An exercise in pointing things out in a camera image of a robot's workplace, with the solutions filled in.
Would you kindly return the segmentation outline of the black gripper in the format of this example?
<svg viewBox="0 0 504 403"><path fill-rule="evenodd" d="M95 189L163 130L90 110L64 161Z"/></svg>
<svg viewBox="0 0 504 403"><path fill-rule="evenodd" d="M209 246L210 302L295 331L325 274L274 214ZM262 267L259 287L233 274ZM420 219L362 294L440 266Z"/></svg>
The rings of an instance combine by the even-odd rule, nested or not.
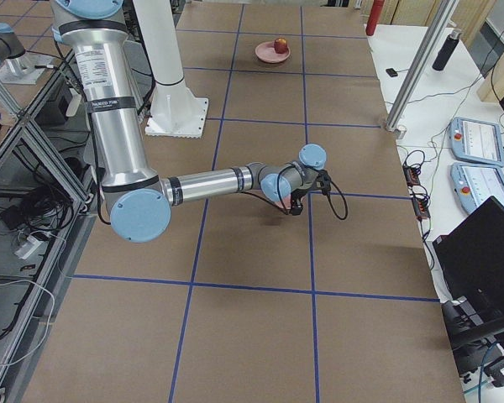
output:
<svg viewBox="0 0 504 403"><path fill-rule="evenodd" d="M290 209L288 214L290 216L299 216L303 209L303 198L309 192L308 189L296 189L290 195Z"/></svg>

